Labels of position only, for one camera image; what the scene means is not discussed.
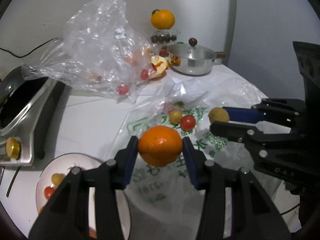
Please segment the yellow longan fruit four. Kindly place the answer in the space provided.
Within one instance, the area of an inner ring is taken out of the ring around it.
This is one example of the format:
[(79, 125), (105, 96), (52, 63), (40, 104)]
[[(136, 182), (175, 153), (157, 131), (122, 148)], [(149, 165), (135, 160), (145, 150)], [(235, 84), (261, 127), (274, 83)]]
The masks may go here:
[(211, 124), (215, 121), (229, 122), (228, 112), (225, 109), (220, 108), (220, 107), (215, 107), (215, 108), (211, 109), (208, 114), (208, 118), (209, 118)]

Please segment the mandarin orange three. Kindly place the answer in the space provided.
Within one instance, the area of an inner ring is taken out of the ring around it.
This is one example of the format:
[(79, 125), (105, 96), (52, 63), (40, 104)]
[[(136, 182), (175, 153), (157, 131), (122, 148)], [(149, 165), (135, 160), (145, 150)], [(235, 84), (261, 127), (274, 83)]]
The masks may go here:
[(149, 165), (165, 167), (181, 154), (183, 142), (180, 134), (167, 126), (147, 129), (139, 138), (138, 152)]

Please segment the red cherry tomato three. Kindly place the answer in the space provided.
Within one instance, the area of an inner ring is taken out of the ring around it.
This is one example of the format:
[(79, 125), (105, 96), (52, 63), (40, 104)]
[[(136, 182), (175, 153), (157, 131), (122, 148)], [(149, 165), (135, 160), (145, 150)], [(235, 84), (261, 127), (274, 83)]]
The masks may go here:
[(191, 131), (196, 125), (196, 119), (192, 115), (185, 115), (180, 120), (180, 127), (183, 131)]

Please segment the yellow longan fruit three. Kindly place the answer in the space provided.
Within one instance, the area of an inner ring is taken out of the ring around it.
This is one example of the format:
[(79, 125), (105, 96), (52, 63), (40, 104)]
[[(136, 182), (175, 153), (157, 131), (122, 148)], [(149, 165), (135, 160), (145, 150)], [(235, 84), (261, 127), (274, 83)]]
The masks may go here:
[(178, 125), (182, 119), (183, 115), (178, 110), (173, 110), (169, 114), (169, 121), (173, 125)]

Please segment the red cherry tomato one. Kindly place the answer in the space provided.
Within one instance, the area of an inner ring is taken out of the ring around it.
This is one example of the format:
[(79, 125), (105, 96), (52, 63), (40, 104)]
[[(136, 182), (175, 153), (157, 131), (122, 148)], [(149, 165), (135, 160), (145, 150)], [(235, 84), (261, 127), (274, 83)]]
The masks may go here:
[(50, 186), (47, 186), (45, 189), (44, 189), (44, 197), (49, 200), (51, 198), (51, 196), (54, 194), (55, 192), (55, 188), (54, 187), (50, 187)]

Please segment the yellow longan fruit two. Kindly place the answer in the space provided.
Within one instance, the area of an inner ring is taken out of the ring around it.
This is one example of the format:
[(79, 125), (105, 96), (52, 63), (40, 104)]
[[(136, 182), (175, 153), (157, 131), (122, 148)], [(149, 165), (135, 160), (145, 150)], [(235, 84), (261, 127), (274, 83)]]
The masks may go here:
[(51, 176), (51, 181), (55, 187), (58, 187), (64, 180), (65, 175), (60, 173), (55, 173)]

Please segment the white round plate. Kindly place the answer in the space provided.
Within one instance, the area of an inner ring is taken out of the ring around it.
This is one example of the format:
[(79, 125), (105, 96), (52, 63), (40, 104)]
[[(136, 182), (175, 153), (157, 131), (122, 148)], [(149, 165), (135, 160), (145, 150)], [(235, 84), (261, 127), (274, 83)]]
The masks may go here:
[[(43, 169), (37, 182), (35, 193), (37, 211), (48, 202), (44, 197), (44, 189), (47, 186), (56, 188), (51, 181), (51, 176), (53, 174), (60, 173), (67, 176), (75, 166), (80, 167), (82, 170), (91, 170), (99, 167), (102, 163), (102, 161), (83, 153), (68, 153), (53, 159)], [(124, 192), (121, 190), (116, 191), (116, 198), (123, 235), (125, 239), (129, 239), (131, 233), (131, 212), (129, 204)]]

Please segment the tomato in clear bag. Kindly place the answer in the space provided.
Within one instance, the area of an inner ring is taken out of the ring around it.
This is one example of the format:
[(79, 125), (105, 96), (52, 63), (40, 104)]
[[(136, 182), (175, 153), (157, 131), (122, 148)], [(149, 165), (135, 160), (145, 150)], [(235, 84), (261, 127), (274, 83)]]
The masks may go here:
[(130, 88), (125, 84), (122, 84), (117, 87), (117, 92), (119, 95), (126, 95), (129, 92), (129, 90)]

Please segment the small steel lidded pot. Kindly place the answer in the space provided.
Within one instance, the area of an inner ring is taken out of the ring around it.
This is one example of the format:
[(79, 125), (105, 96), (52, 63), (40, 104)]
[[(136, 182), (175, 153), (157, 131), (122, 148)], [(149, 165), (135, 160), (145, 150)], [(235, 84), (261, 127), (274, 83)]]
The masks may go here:
[(169, 66), (181, 74), (202, 76), (212, 71), (215, 59), (226, 57), (223, 51), (213, 51), (197, 44), (196, 38), (188, 43), (167, 46)]

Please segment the black chopstick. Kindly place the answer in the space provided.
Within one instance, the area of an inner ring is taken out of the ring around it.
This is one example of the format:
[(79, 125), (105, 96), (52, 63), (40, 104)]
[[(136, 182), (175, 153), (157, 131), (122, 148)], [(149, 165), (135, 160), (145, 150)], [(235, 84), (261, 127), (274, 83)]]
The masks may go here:
[(6, 197), (7, 197), (7, 198), (10, 196), (11, 189), (12, 189), (12, 187), (13, 187), (13, 184), (14, 184), (14, 182), (15, 182), (15, 180), (16, 180), (16, 177), (17, 177), (18, 173), (20, 172), (20, 170), (21, 170), (21, 166), (19, 166), (19, 167), (16, 169), (16, 171), (15, 171), (15, 173), (14, 173), (14, 175), (13, 175), (11, 181), (10, 181), (10, 184), (9, 184), (8, 189), (7, 189), (7, 192), (6, 192)]

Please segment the orange peel pile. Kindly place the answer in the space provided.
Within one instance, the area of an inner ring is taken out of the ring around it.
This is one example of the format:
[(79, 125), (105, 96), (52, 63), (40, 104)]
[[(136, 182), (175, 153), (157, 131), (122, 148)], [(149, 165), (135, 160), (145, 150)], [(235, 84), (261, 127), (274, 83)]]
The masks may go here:
[(160, 55), (152, 56), (149, 80), (161, 77), (170, 66), (179, 67), (180, 64), (181, 64), (181, 58), (178, 56), (172, 56), (172, 55), (169, 55), (168, 57), (162, 57)]

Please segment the steel induction cooker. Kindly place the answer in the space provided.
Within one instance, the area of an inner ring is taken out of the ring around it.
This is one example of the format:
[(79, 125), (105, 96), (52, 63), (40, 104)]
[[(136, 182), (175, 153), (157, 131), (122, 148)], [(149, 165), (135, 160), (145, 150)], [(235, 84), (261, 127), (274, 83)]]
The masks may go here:
[(1, 107), (1, 166), (31, 166), (44, 145), (65, 85), (43, 77), (22, 83)]

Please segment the clear crumpled plastic bag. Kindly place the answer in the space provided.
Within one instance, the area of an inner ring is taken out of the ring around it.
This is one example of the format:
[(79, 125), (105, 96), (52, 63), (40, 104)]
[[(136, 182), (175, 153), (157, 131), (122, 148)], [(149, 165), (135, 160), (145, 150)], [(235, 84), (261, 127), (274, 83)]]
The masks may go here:
[[(125, 0), (93, 0), (65, 24), (38, 61), (22, 66), (26, 80), (48, 77), (116, 102), (135, 103), (148, 80), (157, 47), (134, 31), (126, 19)], [(119, 95), (117, 87), (130, 90)]]

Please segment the clear box of chestnuts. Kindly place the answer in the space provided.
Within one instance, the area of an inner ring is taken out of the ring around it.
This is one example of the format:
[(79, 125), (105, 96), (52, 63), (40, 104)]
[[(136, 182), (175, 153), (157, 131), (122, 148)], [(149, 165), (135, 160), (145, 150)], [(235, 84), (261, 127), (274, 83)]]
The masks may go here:
[(171, 44), (177, 42), (179, 35), (177, 29), (157, 29), (150, 34), (150, 40), (154, 44)]

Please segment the large orange on box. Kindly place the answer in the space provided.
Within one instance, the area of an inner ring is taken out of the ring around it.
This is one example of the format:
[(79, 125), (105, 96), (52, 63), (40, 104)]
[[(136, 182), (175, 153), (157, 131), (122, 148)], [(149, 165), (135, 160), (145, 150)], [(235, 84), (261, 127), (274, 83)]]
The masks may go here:
[(154, 10), (150, 19), (151, 25), (158, 30), (171, 29), (175, 25), (175, 16), (169, 10)]

